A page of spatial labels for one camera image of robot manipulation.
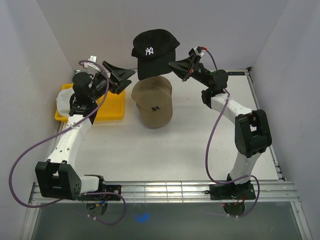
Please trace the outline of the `plain black cap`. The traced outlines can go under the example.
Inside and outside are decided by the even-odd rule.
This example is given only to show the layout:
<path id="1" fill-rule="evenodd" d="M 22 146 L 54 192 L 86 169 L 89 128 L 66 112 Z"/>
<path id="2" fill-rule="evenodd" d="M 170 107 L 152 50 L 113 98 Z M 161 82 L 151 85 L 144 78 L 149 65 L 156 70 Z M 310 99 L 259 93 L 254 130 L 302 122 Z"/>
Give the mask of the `plain black cap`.
<path id="1" fill-rule="evenodd" d="M 170 62 L 176 60 L 180 42 L 165 29 L 152 29 L 133 39 L 131 56 L 137 58 L 137 75 L 140 81 L 165 75 L 172 71 Z"/>

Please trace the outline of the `beige baseball cap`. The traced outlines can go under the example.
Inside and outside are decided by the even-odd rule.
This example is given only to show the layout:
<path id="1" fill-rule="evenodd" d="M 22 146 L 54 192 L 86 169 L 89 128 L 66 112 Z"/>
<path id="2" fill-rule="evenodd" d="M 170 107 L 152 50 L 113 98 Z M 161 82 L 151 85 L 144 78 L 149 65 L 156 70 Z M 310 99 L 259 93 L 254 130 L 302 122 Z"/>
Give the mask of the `beige baseball cap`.
<path id="1" fill-rule="evenodd" d="M 131 92 L 143 124 L 157 129 L 168 124 L 173 116 L 172 85 L 164 76 L 138 81 Z"/>

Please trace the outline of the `white cap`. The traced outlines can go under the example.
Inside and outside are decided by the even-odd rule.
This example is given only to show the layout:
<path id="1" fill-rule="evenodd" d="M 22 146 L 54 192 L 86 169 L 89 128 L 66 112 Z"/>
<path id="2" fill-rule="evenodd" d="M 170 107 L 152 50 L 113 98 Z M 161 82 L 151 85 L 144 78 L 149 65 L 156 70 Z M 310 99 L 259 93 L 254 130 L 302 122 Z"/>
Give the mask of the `white cap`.
<path id="1" fill-rule="evenodd" d="M 56 98 L 56 109 L 61 117 L 68 117 L 70 112 L 70 98 L 74 94 L 73 88 L 61 90 Z"/>

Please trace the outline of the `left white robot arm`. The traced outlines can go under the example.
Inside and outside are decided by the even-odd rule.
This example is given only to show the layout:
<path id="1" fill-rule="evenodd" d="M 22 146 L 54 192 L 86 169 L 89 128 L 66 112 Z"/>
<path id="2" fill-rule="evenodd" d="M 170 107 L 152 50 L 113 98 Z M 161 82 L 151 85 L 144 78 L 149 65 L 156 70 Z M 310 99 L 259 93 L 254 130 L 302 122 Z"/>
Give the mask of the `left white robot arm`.
<path id="1" fill-rule="evenodd" d="M 131 84 L 133 69 L 125 69 L 103 61 L 80 61 L 87 71 L 76 73 L 73 78 L 73 94 L 69 99 L 69 113 L 65 130 L 61 132 L 52 153 L 46 161 L 35 166 L 40 193 L 45 198 L 62 200 L 100 200 L 106 195 L 104 178 L 89 174 L 79 176 L 75 171 L 78 151 L 87 132 L 93 126 L 99 98 L 105 100 L 107 93 L 121 94 Z"/>

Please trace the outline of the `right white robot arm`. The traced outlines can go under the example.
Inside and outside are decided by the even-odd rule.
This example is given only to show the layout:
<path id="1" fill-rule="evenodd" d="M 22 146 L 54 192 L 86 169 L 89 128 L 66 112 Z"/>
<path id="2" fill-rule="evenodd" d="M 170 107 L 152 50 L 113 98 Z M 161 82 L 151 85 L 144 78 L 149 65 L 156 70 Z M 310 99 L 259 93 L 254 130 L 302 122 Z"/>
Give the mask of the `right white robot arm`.
<path id="1" fill-rule="evenodd" d="M 201 63 L 203 54 L 208 52 L 206 47 L 198 46 L 189 51 L 187 58 L 168 63 L 182 81 L 193 78 L 206 86 L 201 92 L 202 102 L 219 112 L 219 119 L 226 117 L 234 124 L 237 156 L 233 168 L 226 181 L 213 180 L 205 193 L 211 200 L 254 200 L 258 195 L 251 183 L 252 171 L 258 158 L 272 144 L 267 114 L 262 109 L 253 110 L 231 99 L 227 90 L 228 72 L 218 68 L 210 71 Z"/>

